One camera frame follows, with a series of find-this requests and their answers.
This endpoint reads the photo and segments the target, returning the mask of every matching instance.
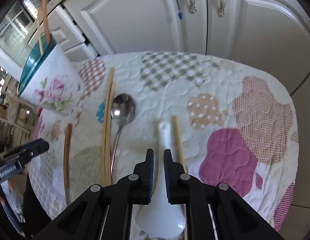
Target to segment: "quilted tablecloth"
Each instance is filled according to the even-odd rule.
[[[295,108],[273,76],[213,56],[182,52],[109,55],[74,65],[84,80],[84,96],[62,117],[43,110],[34,138],[50,143],[33,159],[29,177],[42,207],[53,219],[65,207],[64,129],[73,124],[70,149],[70,197],[74,201],[94,183],[101,184],[101,132],[109,69],[115,67],[115,96],[136,101],[135,120],[124,127],[115,155],[115,182],[133,172],[146,149],[158,158],[160,120],[179,116],[186,165],[202,182],[229,184],[278,230],[293,197],[298,159]],[[112,145],[118,126],[112,122]],[[131,239],[145,235],[135,219]]]

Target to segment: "white ceramic spoon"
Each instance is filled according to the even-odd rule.
[[[185,218],[181,205],[168,203],[164,173],[164,150],[171,149],[171,125],[160,122],[158,177],[155,192],[149,205],[140,210],[137,223],[151,237],[175,238],[185,228]]]

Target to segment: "silver spoon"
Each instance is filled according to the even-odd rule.
[[[112,148],[111,158],[112,163],[110,167],[110,173],[113,175],[113,166],[114,166],[114,159],[115,159],[115,152],[117,148],[117,142],[119,139],[119,135],[122,132],[122,129],[125,125],[131,123],[136,115],[136,107],[134,99],[127,94],[120,94],[115,97],[113,104],[112,104],[112,111],[111,111],[112,118],[118,123],[119,129],[115,136],[114,145]]]

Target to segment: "metal rivet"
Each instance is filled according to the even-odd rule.
[[[191,176],[189,174],[187,174],[187,173],[184,173],[184,174],[181,175],[181,179],[182,180],[189,180],[190,178],[191,178]]]
[[[100,191],[100,186],[99,185],[93,185],[90,187],[91,192],[98,192]]]
[[[130,180],[137,180],[138,179],[138,175],[137,174],[131,174],[131,175],[128,176],[128,178]]]
[[[221,183],[218,185],[221,190],[228,190],[228,185],[226,183]]]

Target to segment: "chopstick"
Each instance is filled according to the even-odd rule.
[[[68,123],[66,126],[65,141],[64,141],[64,188],[65,190],[69,188],[69,149],[70,149],[70,138],[72,135],[72,124]]]
[[[40,8],[38,8],[38,10],[37,10],[36,23],[37,23],[37,35],[38,35],[39,51],[40,51],[40,56],[42,56],[44,54],[44,49],[42,48],[42,38],[40,37],[39,13],[40,13]]]
[[[102,133],[102,150],[104,152],[104,162],[103,162],[103,186],[109,186],[112,184],[111,180],[111,149],[109,145],[110,141],[110,129],[111,129],[111,105],[114,99],[114,71],[115,68],[111,67],[108,74],[107,87],[106,87],[106,100],[104,109],[104,122],[103,122],[103,133]]]
[[[47,44],[50,42],[49,27],[47,21],[47,0],[42,0],[42,19],[44,21],[45,36]]]
[[[183,165],[185,173],[188,173],[188,170],[187,170],[187,167],[186,167],[186,164],[185,164],[181,127],[179,125],[178,116],[174,116],[173,117],[173,123],[174,123],[174,127],[175,127],[175,142],[177,144],[179,163]],[[184,206],[184,215],[185,215],[185,218],[186,218],[186,205],[184,204],[183,206]],[[188,232],[187,232],[187,220],[186,220],[185,228],[184,228],[184,240],[188,240],[188,235],[187,234],[188,234]]]

